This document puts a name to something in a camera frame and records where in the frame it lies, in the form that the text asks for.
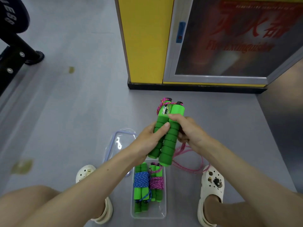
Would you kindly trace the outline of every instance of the person's left hand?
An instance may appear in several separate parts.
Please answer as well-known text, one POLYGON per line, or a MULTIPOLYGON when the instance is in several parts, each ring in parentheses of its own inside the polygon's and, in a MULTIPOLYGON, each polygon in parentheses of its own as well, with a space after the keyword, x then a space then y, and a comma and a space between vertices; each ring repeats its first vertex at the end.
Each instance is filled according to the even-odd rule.
POLYGON ((165 123, 159 130, 154 132, 156 122, 143 129, 139 136, 127 147, 128 151, 132 152, 135 157, 135 166, 141 164, 146 159, 146 156, 151 152, 158 141, 169 131, 169 122, 165 123))

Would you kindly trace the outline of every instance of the person's left arm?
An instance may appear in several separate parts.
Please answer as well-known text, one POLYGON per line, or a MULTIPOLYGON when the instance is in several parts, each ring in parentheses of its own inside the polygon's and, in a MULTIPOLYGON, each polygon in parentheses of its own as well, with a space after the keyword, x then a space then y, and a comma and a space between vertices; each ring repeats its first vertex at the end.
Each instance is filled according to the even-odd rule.
POLYGON ((169 130, 169 123, 153 133, 155 122, 138 138, 87 178, 65 190, 26 219, 21 227, 84 226, 128 171, 141 164, 159 139, 169 130))

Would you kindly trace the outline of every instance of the blue rope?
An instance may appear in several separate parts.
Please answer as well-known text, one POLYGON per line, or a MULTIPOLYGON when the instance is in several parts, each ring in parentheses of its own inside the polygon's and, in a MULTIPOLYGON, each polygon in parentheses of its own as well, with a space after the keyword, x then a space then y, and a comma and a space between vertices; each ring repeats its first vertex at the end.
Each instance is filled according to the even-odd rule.
MULTIPOLYGON (((148 172, 138 172, 134 174, 134 187, 135 188, 144 188, 148 187, 149 188, 149 180, 150 180, 150 175, 148 172)), ((150 202, 152 198, 152 192, 149 188, 148 194, 146 194, 143 198, 140 200, 136 200, 136 203, 141 202, 144 198, 146 198, 149 195, 149 199, 146 200, 147 202, 150 202)))

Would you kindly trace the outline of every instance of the black cabinet base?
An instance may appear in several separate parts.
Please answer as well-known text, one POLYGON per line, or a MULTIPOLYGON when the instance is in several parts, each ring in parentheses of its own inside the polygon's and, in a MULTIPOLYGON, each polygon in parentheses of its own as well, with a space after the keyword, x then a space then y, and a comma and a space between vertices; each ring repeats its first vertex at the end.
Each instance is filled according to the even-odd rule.
POLYGON ((130 90, 153 90, 153 91, 190 91, 190 92, 226 92, 226 93, 249 93, 261 94, 266 91, 265 87, 234 87, 198 84, 138 84, 127 83, 130 90))

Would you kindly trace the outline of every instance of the person's right arm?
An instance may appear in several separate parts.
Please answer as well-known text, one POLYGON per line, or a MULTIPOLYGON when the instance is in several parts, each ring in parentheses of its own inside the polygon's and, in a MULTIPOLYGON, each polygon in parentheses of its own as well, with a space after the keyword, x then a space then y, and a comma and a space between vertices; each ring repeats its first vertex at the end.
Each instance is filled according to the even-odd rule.
POLYGON ((181 142, 205 157, 260 215, 266 226, 301 226, 303 199, 236 156, 204 132, 192 118, 170 114, 180 123, 181 142))

